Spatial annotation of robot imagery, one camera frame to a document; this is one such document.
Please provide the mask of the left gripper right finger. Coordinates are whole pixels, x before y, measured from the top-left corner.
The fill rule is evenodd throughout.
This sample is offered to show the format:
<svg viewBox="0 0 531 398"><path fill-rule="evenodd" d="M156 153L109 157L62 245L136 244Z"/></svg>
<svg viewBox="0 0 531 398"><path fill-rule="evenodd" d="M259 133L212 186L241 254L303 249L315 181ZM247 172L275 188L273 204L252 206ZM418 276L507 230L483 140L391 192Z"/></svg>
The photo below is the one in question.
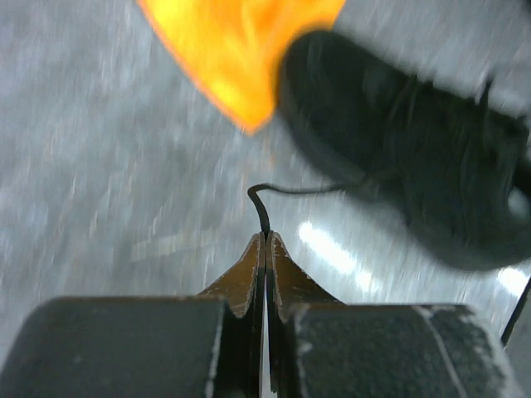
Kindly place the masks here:
<svg viewBox="0 0 531 398"><path fill-rule="evenodd" d="M275 232L265 269L270 386L280 397L524 395L499 337L473 308L343 303Z"/></svg>

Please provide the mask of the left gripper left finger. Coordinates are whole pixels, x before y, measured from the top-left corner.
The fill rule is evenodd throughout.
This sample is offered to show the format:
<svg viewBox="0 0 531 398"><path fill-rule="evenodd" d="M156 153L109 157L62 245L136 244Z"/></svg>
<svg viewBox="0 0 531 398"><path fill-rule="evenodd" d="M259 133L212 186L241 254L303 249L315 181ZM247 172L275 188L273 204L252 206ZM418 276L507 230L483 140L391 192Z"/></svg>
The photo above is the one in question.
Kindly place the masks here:
<svg viewBox="0 0 531 398"><path fill-rule="evenodd" d="M257 397L266 242L200 294L59 297L22 324L4 397Z"/></svg>

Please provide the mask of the black shoe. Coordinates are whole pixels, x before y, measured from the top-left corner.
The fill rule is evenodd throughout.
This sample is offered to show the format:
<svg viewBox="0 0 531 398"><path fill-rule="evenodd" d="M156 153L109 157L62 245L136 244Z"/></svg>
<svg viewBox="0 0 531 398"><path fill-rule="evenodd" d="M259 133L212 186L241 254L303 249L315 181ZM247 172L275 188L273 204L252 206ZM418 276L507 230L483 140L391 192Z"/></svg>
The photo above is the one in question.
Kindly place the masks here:
<svg viewBox="0 0 531 398"><path fill-rule="evenodd" d="M530 256L529 127L388 64L348 37L297 37L279 68L278 104L332 191L383 201L451 266L487 271Z"/></svg>

